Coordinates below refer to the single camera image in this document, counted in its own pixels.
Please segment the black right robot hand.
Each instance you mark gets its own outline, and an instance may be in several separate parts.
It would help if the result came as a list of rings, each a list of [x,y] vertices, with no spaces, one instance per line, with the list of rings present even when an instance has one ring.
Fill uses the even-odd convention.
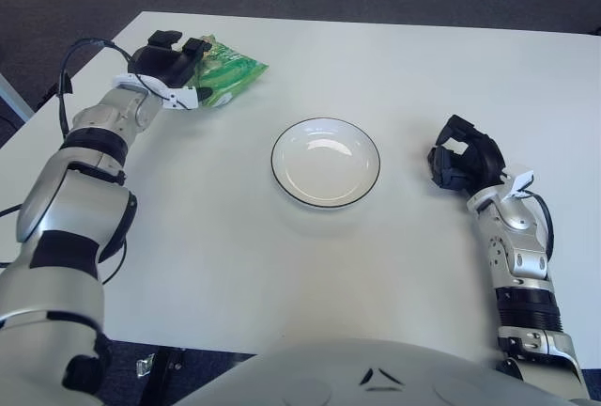
[[[461,154],[444,147],[451,139],[467,145]],[[447,120],[426,160],[431,179],[439,188],[469,195],[501,185],[505,167],[497,143],[458,115]]]

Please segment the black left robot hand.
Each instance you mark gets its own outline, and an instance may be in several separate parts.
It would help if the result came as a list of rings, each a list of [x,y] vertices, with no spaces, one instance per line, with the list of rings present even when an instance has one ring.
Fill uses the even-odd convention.
[[[168,87],[183,87],[194,76],[197,65],[212,44],[205,39],[189,38],[180,50],[173,45],[183,34],[176,30],[156,30],[128,62],[128,73],[150,76]]]

